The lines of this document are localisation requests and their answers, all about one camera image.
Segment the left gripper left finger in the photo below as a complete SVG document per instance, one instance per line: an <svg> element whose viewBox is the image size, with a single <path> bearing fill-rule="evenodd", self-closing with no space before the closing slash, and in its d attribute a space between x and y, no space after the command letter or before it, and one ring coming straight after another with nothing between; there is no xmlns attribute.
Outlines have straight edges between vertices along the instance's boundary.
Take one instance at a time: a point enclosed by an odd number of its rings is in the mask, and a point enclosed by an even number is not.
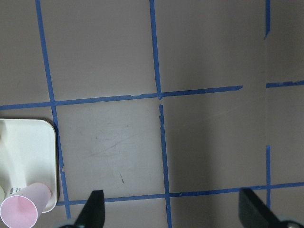
<svg viewBox="0 0 304 228"><path fill-rule="evenodd" d="M104 200L103 190L92 191L73 226L75 228L102 228L105 224Z"/></svg>

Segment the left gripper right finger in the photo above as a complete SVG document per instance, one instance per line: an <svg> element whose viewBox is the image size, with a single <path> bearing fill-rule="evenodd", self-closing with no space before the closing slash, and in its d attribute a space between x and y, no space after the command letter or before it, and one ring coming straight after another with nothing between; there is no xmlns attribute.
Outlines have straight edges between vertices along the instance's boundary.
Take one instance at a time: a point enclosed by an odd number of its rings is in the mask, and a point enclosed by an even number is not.
<svg viewBox="0 0 304 228"><path fill-rule="evenodd" d="M280 221L253 190L239 191L238 217L244 228L287 228L288 222Z"/></svg>

